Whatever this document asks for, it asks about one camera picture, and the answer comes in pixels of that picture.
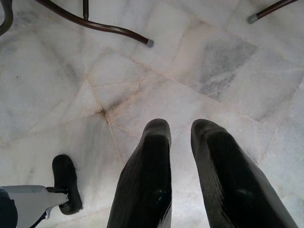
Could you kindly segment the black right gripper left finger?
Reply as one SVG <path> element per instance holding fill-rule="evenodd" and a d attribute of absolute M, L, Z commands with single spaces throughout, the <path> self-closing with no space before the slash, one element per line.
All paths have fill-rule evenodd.
<path fill-rule="evenodd" d="M 170 147 L 168 122 L 149 121 L 120 174 L 107 227 L 171 227 Z"/>

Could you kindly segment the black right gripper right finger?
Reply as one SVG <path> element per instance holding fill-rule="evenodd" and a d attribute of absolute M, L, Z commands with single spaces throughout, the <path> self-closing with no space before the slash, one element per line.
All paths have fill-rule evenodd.
<path fill-rule="evenodd" d="M 195 120 L 191 148 L 210 227 L 297 227 L 265 174 L 225 128 Z"/>

